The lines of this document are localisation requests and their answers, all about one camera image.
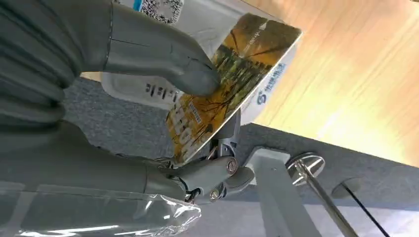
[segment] gray carpet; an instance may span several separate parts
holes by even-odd
[[[166,111],[115,99],[98,82],[78,79],[66,90],[65,119],[77,124],[89,141],[114,153],[149,158],[170,157],[173,146],[165,127]],[[419,209],[419,169],[332,146],[267,127],[250,124],[242,127],[238,158],[246,159],[256,146],[282,149],[292,156],[316,151],[326,160],[318,177],[330,193],[340,181],[362,178],[358,197],[367,205],[396,209]],[[306,187],[299,187],[305,203],[319,201]],[[257,201],[254,187],[234,200]],[[355,205],[337,200],[340,205]]]

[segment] robotic hand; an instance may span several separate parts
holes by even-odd
[[[214,140],[216,155],[179,169],[110,154],[62,120],[63,89],[85,71],[161,76],[201,96],[219,86],[210,59],[188,35],[112,2],[0,0],[0,183],[33,193],[48,185],[187,201],[241,191],[253,173],[238,167],[236,141],[229,141],[237,138],[239,114],[229,126],[235,132]]]

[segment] plastic wrap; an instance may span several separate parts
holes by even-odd
[[[0,182],[1,237],[167,237],[201,209],[162,195]]]

